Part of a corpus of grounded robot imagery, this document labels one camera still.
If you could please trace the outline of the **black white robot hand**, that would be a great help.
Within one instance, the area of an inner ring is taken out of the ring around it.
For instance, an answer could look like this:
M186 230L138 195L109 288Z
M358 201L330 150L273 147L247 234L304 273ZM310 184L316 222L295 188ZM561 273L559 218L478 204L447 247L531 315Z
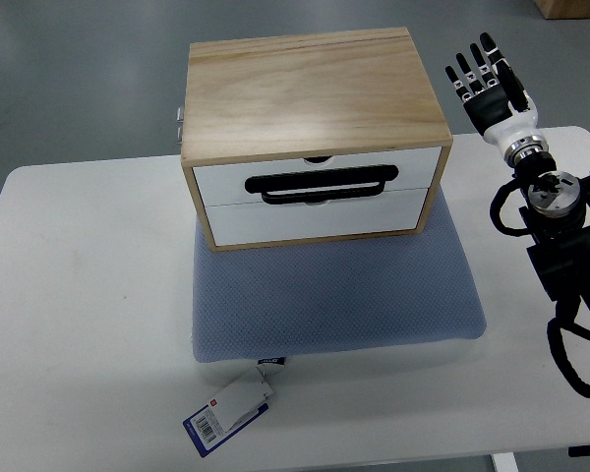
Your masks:
M537 107L494 39L481 33L470 52L473 64L458 53L457 65L446 66L445 73L477 133L511 168L533 152L547 151Z

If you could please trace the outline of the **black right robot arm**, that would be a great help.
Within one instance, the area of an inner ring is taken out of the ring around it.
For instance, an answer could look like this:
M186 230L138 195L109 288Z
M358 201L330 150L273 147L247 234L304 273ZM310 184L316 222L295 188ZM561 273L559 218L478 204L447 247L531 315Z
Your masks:
M568 384L590 398L590 384L569 361L562 337L569 331L590 341L590 171L584 178L560 171L537 145L504 160L513 174L494 196L490 219L504 235L532 237L527 254L555 304L547 324L551 354Z

